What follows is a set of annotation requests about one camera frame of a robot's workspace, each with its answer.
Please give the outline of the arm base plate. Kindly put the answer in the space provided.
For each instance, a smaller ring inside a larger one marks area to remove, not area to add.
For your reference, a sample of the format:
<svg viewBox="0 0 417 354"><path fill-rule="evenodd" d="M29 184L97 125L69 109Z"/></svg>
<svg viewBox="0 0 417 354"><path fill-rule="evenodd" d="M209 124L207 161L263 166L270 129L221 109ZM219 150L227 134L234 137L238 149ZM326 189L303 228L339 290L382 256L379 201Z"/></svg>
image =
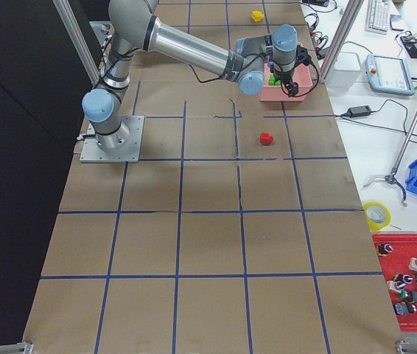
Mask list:
<svg viewBox="0 0 417 354"><path fill-rule="evenodd" d="M88 124L80 154L82 163L138 163L145 116L121 116L121 126L116 133L103 136Z"/></svg>

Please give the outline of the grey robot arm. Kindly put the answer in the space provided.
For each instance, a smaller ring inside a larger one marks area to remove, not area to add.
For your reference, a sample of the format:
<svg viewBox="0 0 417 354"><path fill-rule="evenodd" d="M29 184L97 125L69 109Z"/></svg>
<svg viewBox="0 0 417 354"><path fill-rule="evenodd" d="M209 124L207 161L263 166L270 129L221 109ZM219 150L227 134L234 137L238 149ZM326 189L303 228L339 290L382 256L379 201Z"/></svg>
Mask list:
<svg viewBox="0 0 417 354"><path fill-rule="evenodd" d="M105 48L108 58L99 81L82 101L101 151L110 152L129 142L130 129L119 116L119 108L130 82L130 62L139 50L158 52L211 72L219 80L235 82L246 95L262 90L268 63L286 95L298 94L293 75L301 48L293 26L283 24L272 34L242 38L235 50L227 50L164 24L155 14L156 6L156 1L109 4L113 35Z"/></svg>

